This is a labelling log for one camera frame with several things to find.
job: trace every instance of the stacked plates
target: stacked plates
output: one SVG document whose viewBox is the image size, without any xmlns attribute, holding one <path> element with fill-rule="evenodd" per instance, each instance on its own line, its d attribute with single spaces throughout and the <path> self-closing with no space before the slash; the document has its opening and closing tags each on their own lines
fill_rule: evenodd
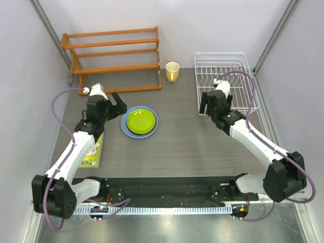
<svg viewBox="0 0 324 243">
<path fill-rule="evenodd" d="M 120 121 L 123 132 L 132 138 L 147 138 L 155 132 L 157 124 L 156 113 L 146 106 L 128 109 Z"/>
</svg>

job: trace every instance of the white wall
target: white wall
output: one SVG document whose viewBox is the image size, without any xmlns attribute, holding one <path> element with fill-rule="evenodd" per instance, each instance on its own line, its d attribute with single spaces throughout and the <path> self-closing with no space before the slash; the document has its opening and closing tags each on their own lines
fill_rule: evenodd
<svg viewBox="0 0 324 243">
<path fill-rule="evenodd" d="M 195 52 L 244 52 L 254 67 L 289 0 L 39 2 L 59 38 L 158 26 L 162 67 L 168 61 L 191 67 Z"/>
<path fill-rule="evenodd" d="M 289 151 L 300 152 L 315 181 L 312 219 L 323 238 L 324 200 L 324 1 L 300 1 L 260 72 L 277 134 Z"/>
<path fill-rule="evenodd" d="M 0 241 L 18 243 L 30 220 L 31 181 L 48 168 L 58 135 L 51 100 L 68 88 L 69 72 L 27 0 L 0 1 L 0 33 Z"/>
</svg>

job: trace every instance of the wooden rack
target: wooden rack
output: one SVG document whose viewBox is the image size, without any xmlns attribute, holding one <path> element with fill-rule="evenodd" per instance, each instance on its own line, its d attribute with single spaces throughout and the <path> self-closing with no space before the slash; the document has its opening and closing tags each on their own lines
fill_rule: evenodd
<svg viewBox="0 0 324 243">
<path fill-rule="evenodd" d="M 112 34 L 141 33 L 141 32 L 155 32 L 156 37 L 155 38 L 147 38 L 147 39 L 119 40 L 119 41 L 113 41 L 113 42 L 84 43 L 84 44 L 71 44 L 71 42 L 70 42 L 70 38 L 112 35 Z M 155 28 L 149 28 L 149 29 L 132 29 L 132 30 L 83 33 L 83 34 L 63 34 L 62 41 L 61 41 L 61 48 L 63 50 L 69 49 L 71 52 L 72 64 L 71 64 L 70 72 L 72 74 L 79 75 L 79 87 L 80 88 L 85 87 L 86 75 L 88 75 L 88 74 L 157 69 L 158 85 L 145 86 L 145 87 L 122 88 L 122 89 L 104 89 L 104 92 L 109 94 L 114 91 L 122 93 L 122 92 L 131 92 L 131 91 L 146 91 L 146 90 L 160 90 L 161 89 L 160 56 L 159 56 L 158 42 L 159 42 L 158 28 L 155 27 Z M 75 51 L 75 49 L 78 49 L 78 48 L 133 45 L 133 44 L 144 44 L 144 43 L 156 43 L 156 48 L 143 49 L 143 50 L 131 50 L 131 51 L 118 51 L 118 52 L 89 53 L 89 54 L 77 54 Z M 144 64 L 144 65 L 84 69 L 80 63 L 80 60 L 79 60 L 79 58 L 87 58 L 87 57 L 102 57 L 102 56 L 124 55 L 124 54 L 151 53 L 151 52 L 157 53 L 157 63 Z"/>
</svg>

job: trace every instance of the shiny floor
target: shiny floor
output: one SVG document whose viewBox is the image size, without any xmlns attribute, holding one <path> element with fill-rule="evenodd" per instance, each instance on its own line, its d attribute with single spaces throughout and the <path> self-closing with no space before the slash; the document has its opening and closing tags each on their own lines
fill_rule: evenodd
<svg viewBox="0 0 324 243">
<path fill-rule="evenodd" d="M 271 204 L 250 205 L 249 217 L 260 218 Z M 205 242 L 307 242 L 294 204 L 277 204 L 274 213 L 260 222 L 240 222 L 229 215 L 120 216 L 103 222 L 88 222 L 68 233 L 50 230 L 42 221 L 36 243 L 205 243 Z M 73 229 L 89 219 L 75 216 L 63 230 Z"/>
<path fill-rule="evenodd" d="M 98 169 L 79 169 L 76 177 L 178 177 L 235 176 L 243 172 L 260 174 L 262 164 L 242 144 L 216 128 L 208 116 L 200 116 L 194 69 L 181 69 L 178 80 L 170 83 L 161 70 L 162 90 L 121 93 L 128 108 L 144 105 L 158 115 L 155 133 L 133 139 L 120 128 L 120 117 L 105 125 L 103 152 Z M 87 85 L 102 83 L 106 88 L 154 85 L 156 70 L 89 75 Z M 72 92 L 63 118 L 70 129 L 82 117 L 87 97 Z M 261 129 L 257 112 L 252 124 Z M 70 137 L 61 128 L 52 164 Z"/>
</svg>

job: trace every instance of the yellow mug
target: yellow mug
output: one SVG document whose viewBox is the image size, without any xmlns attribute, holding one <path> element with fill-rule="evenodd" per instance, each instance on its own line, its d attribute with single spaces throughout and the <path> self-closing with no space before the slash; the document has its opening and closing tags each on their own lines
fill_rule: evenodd
<svg viewBox="0 0 324 243">
<path fill-rule="evenodd" d="M 179 69 L 180 69 L 180 65 L 176 62 L 169 62 L 166 64 L 167 79 L 170 82 L 174 82 L 177 80 L 179 75 Z"/>
</svg>

